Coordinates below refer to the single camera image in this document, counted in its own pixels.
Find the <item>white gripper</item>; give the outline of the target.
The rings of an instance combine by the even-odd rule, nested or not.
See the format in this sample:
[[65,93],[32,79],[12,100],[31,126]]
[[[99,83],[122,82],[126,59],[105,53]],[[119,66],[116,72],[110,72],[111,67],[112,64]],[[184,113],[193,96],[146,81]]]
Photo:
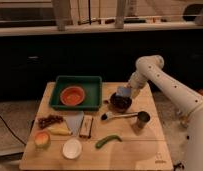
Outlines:
[[128,87],[131,89],[131,98],[134,99],[140,93],[140,90],[146,85],[147,79],[139,72],[133,72]]

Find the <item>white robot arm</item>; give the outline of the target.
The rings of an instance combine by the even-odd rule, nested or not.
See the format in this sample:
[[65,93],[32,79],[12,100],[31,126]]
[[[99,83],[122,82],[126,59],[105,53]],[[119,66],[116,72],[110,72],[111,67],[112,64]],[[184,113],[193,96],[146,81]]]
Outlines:
[[203,171],[203,96],[162,71],[160,55],[140,57],[128,84],[135,90],[152,81],[189,119],[184,171]]

